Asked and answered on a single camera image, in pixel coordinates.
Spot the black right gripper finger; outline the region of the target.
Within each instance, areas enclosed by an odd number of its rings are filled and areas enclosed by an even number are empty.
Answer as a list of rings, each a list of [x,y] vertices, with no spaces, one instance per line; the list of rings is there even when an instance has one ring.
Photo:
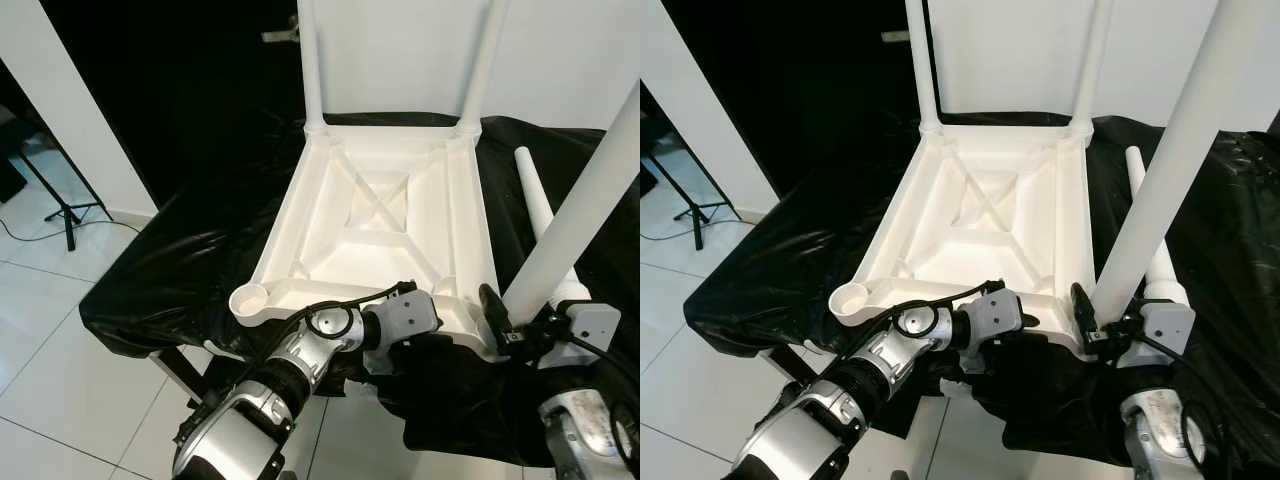
[[[1094,335],[1100,332],[1094,319],[1094,307],[1080,283],[1071,284],[1070,297],[1071,312],[1082,339],[1094,340]]]
[[[481,301],[483,315],[492,330],[492,334],[494,335],[495,346],[509,347],[512,344],[512,339],[508,334],[513,330],[509,321],[509,314],[500,296],[486,283],[480,285],[477,294]]]

